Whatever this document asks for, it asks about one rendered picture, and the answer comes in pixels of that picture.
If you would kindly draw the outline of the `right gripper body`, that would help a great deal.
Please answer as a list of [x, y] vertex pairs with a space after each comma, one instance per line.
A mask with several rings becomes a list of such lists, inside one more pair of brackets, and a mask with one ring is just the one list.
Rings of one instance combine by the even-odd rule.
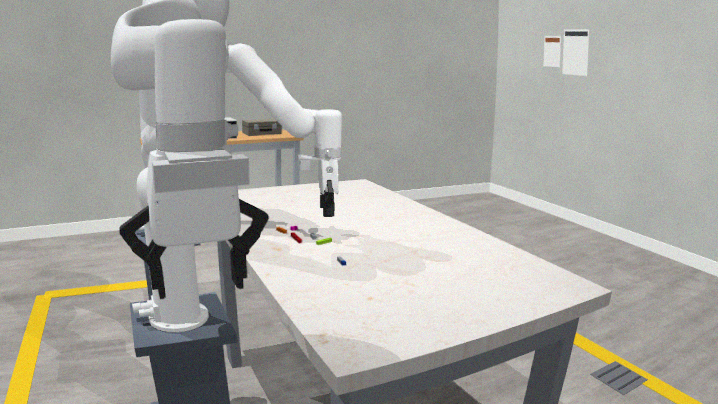
[[225, 241], [239, 235], [238, 186], [155, 193], [152, 161], [167, 160], [164, 152], [167, 151], [156, 148], [150, 152], [148, 162], [147, 203], [154, 243], [181, 246]]

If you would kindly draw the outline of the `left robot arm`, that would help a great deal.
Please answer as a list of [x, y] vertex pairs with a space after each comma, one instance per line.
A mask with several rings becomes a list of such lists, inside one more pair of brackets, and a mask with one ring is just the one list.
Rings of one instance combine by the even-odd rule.
[[304, 138], [315, 133], [315, 156], [298, 155], [300, 170], [310, 170], [310, 160], [340, 158], [341, 112], [303, 109], [253, 50], [245, 44], [229, 45], [226, 72], [233, 73], [289, 134]]

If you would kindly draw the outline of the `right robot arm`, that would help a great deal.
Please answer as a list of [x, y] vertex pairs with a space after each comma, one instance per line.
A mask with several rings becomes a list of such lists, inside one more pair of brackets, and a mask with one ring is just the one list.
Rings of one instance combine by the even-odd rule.
[[[143, 0], [115, 25], [114, 79], [139, 90], [144, 151], [167, 151], [152, 161], [155, 193], [249, 185], [249, 158], [221, 148], [239, 132], [225, 120], [228, 14], [229, 0]], [[202, 326], [194, 244], [167, 247], [160, 260], [165, 299], [152, 290], [133, 312], [165, 332]]]

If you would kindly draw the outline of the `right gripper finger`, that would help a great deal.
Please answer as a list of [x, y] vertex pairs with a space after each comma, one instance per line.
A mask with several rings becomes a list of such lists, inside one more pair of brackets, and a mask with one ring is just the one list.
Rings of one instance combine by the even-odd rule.
[[239, 203], [240, 213], [252, 218], [252, 222], [241, 237], [237, 235], [228, 241], [234, 246], [230, 250], [232, 280], [237, 288], [243, 289], [243, 279], [247, 278], [246, 255], [249, 254], [250, 248], [260, 238], [269, 215], [241, 199], [239, 199]]
[[163, 269], [161, 260], [159, 261], [159, 259], [166, 247], [155, 244], [153, 240], [150, 242], [149, 246], [147, 246], [140, 239], [138, 239], [135, 234], [139, 228], [148, 222], [149, 205], [122, 224], [119, 228], [119, 233], [129, 245], [131, 250], [147, 263], [150, 269], [152, 290], [158, 289], [160, 299], [164, 299], [166, 294]]

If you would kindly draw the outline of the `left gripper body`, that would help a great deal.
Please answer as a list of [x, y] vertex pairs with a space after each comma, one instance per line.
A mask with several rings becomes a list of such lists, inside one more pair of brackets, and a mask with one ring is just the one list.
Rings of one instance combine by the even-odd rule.
[[319, 158], [319, 167], [318, 167], [318, 177], [319, 177], [319, 189], [321, 193], [324, 195], [325, 192], [328, 192], [327, 188], [327, 180], [332, 180], [332, 187], [334, 190], [334, 193], [339, 193], [339, 182], [338, 182], [338, 160], [340, 158], [335, 159], [323, 159]]

